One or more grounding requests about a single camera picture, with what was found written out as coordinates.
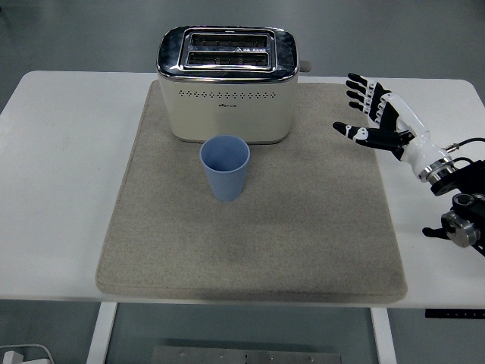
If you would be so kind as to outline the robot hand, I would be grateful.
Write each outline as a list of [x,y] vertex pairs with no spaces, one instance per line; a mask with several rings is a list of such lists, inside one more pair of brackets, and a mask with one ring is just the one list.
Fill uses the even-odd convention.
[[358,109],[377,127],[356,127],[335,122],[333,128],[361,146],[390,151],[411,165],[423,182],[439,180],[455,171],[449,153],[430,138],[430,131],[406,102],[376,80],[348,74],[349,106]]

